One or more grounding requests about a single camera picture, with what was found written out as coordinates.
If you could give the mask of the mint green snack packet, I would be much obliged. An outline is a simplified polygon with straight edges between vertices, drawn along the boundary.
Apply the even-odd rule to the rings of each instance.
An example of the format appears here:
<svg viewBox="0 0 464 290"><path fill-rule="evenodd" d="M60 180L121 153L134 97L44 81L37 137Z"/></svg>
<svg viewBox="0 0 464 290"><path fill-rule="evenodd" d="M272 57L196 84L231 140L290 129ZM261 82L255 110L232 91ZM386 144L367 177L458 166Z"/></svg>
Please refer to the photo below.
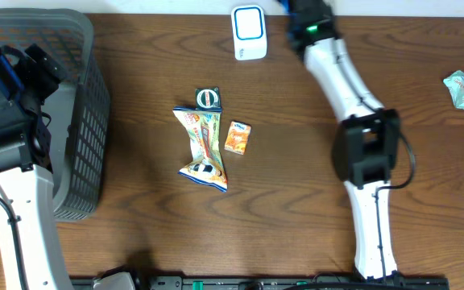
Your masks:
<svg viewBox="0 0 464 290"><path fill-rule="evenodd" d="M453 72L443 80L449 90L454 107L464 110L464 72L461 70Z"/></svg>

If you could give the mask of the dark round-label can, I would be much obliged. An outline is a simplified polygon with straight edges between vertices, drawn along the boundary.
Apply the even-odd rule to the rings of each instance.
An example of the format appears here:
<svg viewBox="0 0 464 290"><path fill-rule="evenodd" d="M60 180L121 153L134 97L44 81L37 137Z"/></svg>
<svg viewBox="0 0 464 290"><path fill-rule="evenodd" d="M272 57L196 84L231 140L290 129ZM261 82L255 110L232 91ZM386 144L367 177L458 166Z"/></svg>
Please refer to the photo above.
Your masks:
<svg viewBox="0 0 464 290"><path fill-rule="evenodd" d="M221 109L221 95L218 87L196 88L197 107L202 110Z"/></svg>

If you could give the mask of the orange small snack pack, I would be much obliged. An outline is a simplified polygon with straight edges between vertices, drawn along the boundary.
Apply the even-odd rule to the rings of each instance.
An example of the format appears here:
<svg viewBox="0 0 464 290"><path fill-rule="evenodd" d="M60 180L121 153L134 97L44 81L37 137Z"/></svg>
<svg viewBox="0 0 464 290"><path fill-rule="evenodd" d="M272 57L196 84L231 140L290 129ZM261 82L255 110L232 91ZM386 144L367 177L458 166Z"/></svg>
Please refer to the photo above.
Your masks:
<svg viewBox="0 0 464 290"><path fill-rule="evenodd" d="M239 155L244 155L250 134L250 125L232 121L226 136L224 149Z"/></svg>

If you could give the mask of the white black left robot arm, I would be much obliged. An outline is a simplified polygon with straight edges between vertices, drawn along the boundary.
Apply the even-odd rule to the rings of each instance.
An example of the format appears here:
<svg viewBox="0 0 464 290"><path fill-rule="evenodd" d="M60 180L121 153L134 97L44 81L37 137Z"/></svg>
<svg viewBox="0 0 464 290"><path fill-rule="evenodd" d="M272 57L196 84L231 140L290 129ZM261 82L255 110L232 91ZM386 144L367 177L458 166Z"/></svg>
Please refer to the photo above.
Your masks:
<svg viewBox="0 0 464 290"><path fill-rule="evenodd" d="M0 28L0 253L9 289L132 289L128 272L68 275L56 224L97 206L110 98L87 31Z"/></svg>

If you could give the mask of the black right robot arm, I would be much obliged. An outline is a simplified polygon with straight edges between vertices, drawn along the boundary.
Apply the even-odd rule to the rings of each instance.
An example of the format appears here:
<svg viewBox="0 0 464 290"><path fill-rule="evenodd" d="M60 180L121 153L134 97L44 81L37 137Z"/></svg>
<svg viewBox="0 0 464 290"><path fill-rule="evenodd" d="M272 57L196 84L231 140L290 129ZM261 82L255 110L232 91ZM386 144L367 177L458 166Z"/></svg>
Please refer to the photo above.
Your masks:
<svg viewBox="0 0 464 290"><path fill-rule="evenodd" d="M321 86L338 121L331 158L350 198L355 269L364 280L383 282L397 271L388 201L400 117L364 84L329 4L287 0L282 5L289 15L289 43Z"/></svg>

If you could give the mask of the orange wet wipes pack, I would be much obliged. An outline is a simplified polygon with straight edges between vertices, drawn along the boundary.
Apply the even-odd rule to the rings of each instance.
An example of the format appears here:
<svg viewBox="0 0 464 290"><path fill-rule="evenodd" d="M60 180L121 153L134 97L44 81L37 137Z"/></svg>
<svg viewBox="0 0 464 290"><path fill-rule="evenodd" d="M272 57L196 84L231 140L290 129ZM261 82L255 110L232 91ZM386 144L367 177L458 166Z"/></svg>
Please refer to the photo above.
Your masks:
<svg viewBox="0 0 464 290"><path fill-rule="evenodd" d="M179 174L197 184L226 192L228 180L219 149L222 110L176 106L172 112L188 133L193 157Z"/></svg>

